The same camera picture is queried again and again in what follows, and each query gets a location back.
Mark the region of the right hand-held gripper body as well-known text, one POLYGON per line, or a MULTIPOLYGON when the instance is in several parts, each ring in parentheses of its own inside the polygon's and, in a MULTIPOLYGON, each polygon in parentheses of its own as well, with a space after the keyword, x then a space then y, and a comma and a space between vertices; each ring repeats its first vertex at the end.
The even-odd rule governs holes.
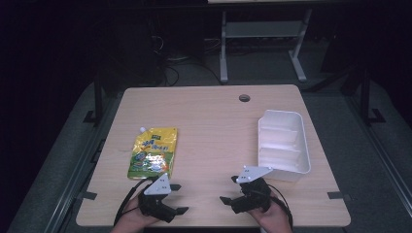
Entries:
POLYGON ((243 196, 232 199, 230 207, 234 213, 244 213, 253 209, 263 209, 266 212, 269 209, 271 190, 263 177, 272 171, 271 167, 243 167, 243 171, 238 175, 238 184, 243 196))

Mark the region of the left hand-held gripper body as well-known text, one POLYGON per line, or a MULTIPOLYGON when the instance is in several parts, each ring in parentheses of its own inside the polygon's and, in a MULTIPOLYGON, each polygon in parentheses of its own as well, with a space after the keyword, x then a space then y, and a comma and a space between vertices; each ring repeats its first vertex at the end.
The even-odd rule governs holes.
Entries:
POLYGON ((138 194, 139 208, 143 215, 153 216, 165 222, 171 222, 175 217, 175 209, 162 203, 172 190, 167 173, 160 177, 153 177, 153 182, 148 184, 138 194))

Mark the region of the yellow spouted sauce pouch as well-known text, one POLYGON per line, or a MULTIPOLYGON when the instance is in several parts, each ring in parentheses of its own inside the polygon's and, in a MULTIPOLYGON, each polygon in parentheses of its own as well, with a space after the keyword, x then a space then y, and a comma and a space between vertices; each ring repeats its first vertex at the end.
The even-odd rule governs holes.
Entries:
POLYGON ((127 177, 145 179, 167 174, 171 177, 178 130, 174 127, 140 128, 129 160, 127 177))

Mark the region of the white divided plastic container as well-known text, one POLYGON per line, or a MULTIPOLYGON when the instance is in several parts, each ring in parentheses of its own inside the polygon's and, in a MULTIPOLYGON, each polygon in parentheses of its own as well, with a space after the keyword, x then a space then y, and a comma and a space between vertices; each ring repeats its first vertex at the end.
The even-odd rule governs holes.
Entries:
POLYGON ((302 116, 266 110, 257 123, 257 164, 272 171, 268 179, 297 182, 311 171, 302 116))

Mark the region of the person's right hand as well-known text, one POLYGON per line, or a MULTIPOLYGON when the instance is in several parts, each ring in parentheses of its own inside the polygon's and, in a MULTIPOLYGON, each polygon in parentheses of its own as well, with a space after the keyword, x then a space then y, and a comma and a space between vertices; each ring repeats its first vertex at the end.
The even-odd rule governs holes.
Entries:
POLYGON ((264 229, 266 233, 292 233, 289 217, 275 202, 264 212, 262 209, 249 210, 248 214, 264 229))

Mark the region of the person's left hand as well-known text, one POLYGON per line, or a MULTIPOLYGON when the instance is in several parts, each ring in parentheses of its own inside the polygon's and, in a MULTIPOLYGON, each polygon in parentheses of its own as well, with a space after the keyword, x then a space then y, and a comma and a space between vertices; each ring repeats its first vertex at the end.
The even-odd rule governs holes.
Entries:
POLYGON ((158 222, 153 216, 145 216, 141 213, 137 196, 129 200, 125 206, 119 221, 110 233, 141 233, 145 227, 158 222))

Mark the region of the black metal stand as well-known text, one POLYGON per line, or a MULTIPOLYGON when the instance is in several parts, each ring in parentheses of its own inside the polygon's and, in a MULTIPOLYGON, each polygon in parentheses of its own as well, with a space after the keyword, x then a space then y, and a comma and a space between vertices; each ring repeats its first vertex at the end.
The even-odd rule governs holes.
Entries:
POLYGON ((102 86, 99 80, 93 82, 94 87, 94 109, 88 111, 84 118, 84 122, 92 123, 96 127, 101 118, 103 117, 103 98, 102 98, 102 86))
POLYGON ((370 126, 372 123, 385 123, 386 120, 378 109, 369 108, 369 100, 370 77, 367 69, 364 68, 360 83, 360 117, 367 126, 370 126))

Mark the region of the white metal table frame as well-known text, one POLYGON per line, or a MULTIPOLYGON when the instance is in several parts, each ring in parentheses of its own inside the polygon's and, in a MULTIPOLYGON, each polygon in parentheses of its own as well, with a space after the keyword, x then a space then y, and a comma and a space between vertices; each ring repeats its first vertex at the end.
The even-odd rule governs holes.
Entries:
POLYGON ((305 83, 307 78, 299 61, 299 53, 302 47, 312 10, 308 9, 304 13, 302 20, 287 21, 247 21, 233 22, 226 19, 226 12, 222 14, 221 27, 221 52, 220 52, 220 80, 222 83, 228 82, 226 40, 239 38, 295 38, 296 43, 289 51, 292 67, 297 79, 305 83))

